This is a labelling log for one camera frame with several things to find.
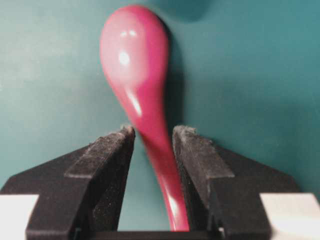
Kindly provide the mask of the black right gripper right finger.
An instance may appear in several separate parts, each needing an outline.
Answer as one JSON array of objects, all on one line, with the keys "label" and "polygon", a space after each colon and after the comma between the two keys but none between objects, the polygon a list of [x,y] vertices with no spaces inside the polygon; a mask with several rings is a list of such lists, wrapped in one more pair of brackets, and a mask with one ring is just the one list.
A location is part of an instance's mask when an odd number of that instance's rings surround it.
[{"label": "black right gripper right finger", "polygon": [[295,179],[178,125],[174,155],[192,231],[222,240],[317,240],[320,204]]}]

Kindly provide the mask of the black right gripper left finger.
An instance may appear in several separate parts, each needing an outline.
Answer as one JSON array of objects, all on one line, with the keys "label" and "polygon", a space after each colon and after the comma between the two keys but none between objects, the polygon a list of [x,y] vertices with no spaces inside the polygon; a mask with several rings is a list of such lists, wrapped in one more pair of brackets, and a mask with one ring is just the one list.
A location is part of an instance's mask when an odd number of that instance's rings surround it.
[{"label": "black right gripper left finger", "polygon": [[124,126],[89,145],[11,176],[0,190],[3,240],[73,240],[116,230],[134,149]]}]

